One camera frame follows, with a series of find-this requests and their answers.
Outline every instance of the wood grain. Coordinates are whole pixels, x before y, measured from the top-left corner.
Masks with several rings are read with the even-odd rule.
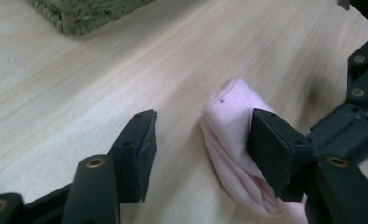
[[[159,0],[76,39],[26,1],[0,0],[0,193],[29,203],[71,182],[155,109],[147,199],[122,205],[123,223],[285,222],[222,187],[197,124],[205,100],[242,77],[307,133],[344,100],[347,57],[367,39],[368,21],[330,0]]]

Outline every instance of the light wood surface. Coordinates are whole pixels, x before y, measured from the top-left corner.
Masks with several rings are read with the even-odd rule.
[[[147,199],[122,205],[123,223],[285,223],[222,187],[197,124],[205,100],[242,77],[307,133],[343,102],[347,57],[367,39],[368,21],[334,0],[158,0],[75,39],[0,0],[0,193],[29,203],[71,182],[155,109]]]

